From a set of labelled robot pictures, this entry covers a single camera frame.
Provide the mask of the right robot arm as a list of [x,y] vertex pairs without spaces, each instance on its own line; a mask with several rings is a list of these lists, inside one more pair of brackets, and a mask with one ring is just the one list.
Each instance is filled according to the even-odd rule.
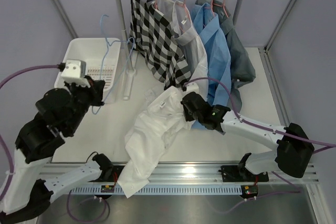
[[197,121],[208,130],[238,135],[269,148],[264,153],[246,153],[235,168],[226,171],[231,180],[262,181],[261,176],[277,170],[294,178],[304,176],[314,147],[298,124],[271,127],[235,114],[226,106],[210,105],[195,92],[184,96],[181,104],[187,121]]

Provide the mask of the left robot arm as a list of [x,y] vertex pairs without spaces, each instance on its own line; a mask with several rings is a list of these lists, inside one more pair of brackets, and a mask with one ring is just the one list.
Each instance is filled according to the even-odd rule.
[[105,81],[94,81],[89,76],[84,79],[88,82],[86,87],[66,83],[65,88],[51,89],[36,102],[37,114],[22,127],[15,142],[13,178],[2,200],[1,223],[34,219],[72,189],[112,177],[113,164],[104,154],[55,178],[38,177],[64,139],[74,135],[89,107],[104,104]]

